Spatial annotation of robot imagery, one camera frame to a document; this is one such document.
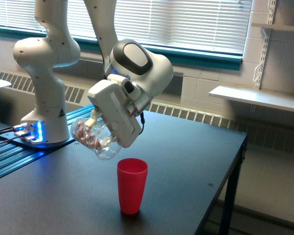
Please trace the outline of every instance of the heater vent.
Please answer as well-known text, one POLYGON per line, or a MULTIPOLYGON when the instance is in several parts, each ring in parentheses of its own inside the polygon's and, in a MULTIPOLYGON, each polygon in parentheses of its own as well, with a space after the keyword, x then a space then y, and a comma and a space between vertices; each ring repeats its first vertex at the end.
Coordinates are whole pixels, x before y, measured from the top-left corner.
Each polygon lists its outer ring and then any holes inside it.
MULTIPOLYGON (((29 93, 35 93, 34 84, 29 77, 22 77, 15 74, 0 72, 0 79, 10 82, 9 89, 20 90, 29 93)), ((79 104, 85 93, 85 89, 78 87, 65 86, 65 100, 79 104)))
POLYGON ((290 131, 285 127, 268 126, 255 122, 235 121, 220 115, 158 102, 152 102, 145 110, 246 132, 250 144, 294 154, 294 131, 290 131))

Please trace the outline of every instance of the black table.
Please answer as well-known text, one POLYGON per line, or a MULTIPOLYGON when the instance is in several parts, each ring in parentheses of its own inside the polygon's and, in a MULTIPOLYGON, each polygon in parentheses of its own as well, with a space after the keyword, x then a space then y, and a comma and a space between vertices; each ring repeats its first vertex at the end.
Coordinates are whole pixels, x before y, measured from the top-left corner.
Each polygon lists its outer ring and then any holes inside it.
POLYGON ((145 113, 144 132, 113 159, 71 143, 0 179, 0 234, 200 233, 229 178, 220 234, 231 219, 246 134, 145 113), (148 163, 141 211, 120 212, 117 162, 148 163))

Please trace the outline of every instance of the warning label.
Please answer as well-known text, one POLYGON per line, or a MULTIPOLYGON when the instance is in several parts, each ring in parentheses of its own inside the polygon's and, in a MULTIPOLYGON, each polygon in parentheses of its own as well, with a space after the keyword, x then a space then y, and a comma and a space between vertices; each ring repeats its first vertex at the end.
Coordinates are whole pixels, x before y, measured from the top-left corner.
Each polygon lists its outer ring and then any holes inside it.
POLYGON ((63 111, 63 108, 61 109, 60 113, 59 113, 59 118, 65 116, 65 112, 63 111))

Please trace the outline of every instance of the red plastic cup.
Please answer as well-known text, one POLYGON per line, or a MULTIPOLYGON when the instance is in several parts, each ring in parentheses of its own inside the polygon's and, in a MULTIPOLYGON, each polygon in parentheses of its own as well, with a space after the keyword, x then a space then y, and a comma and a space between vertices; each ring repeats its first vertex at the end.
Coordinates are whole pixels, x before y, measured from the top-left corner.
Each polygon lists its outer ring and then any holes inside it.
POLYGON ((148 165, 143 160, 126 158, 118 163, 118 189, 121 211, 136 214, 141 206, 148 165))

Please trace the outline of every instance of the shelf bracket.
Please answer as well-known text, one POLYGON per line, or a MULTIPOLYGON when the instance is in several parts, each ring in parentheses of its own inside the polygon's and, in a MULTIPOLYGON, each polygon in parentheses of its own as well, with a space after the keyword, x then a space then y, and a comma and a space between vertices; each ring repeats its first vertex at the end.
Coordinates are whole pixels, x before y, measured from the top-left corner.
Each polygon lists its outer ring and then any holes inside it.
POLYGON ((269 29, 269 28, 261 28, 261 31, 264 34, 265 38, 270 37, 271 29, 269 29))
MULTIPOLYGON (((276 0, 268 0, 269 17, 268 17, 267 24, 273 23, 275 6, 276 6, 276 0)), ((271 34, 271 29, 261 28, 261 31, 264 34, 264 42, 263 42, 262 53, 261 53, 259 64, 262 64, 262 66, 258 69, 256 76, 254 76, 254 79, 255 77, 257 77, 257 80, 255 80, 255 87, 254 87, 254 89, 256 90, 260 90, 261 80, 263 77, 263 71, 264 71, 265 62, 266 62, 267 50, 269 46, 270 34, 271 34)), ((255 112, 256 105, 252 104, 250 106, 250 111, 255 112)))

